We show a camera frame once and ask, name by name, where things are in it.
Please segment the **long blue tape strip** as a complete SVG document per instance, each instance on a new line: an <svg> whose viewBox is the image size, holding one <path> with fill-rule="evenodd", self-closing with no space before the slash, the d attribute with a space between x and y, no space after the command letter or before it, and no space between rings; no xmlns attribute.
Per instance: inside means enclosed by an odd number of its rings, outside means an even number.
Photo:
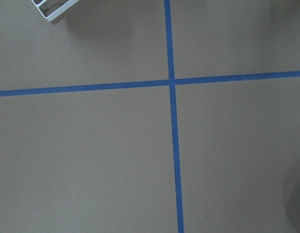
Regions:
<svg viewBox="0 0 300 233"><path fill-rule="evenodd" d="M123 83L101 83L101 84L89 84L89 85L2 90L0 91L0 97L84 92L84 91L97 91L97 90L113 90L113 89L129 89L129 88L142 88L142 87L157 87L157 86L169 86L169 84L171 83L175 85L185 85L185 84L220 83L220 82L235 82L235 81L250 81L250 80L280 79L280 78L296 78L296 77L300 77L300 71L181 78L181 79L175 79L175 81L153 80L153 81L137 81L137 82L123 82Z"/></svg>

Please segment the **crossing blue tape strip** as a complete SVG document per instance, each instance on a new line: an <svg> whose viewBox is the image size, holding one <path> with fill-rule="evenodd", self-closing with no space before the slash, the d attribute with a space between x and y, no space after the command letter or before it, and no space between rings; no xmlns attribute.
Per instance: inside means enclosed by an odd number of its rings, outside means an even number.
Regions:
<svg viewBox="0 0 300 233"><path fill-rule="evenodd" d="M184 228L184 216L183 216L181 164L180 164L179 138L178 138L172 15L171 15L171 4L169 0L164 1L164 13L165 13L166 44L167 44L168 80L169 80L169 93L170 93L177 228L179 233L183 233L185 231L185 228Z"/></svg>

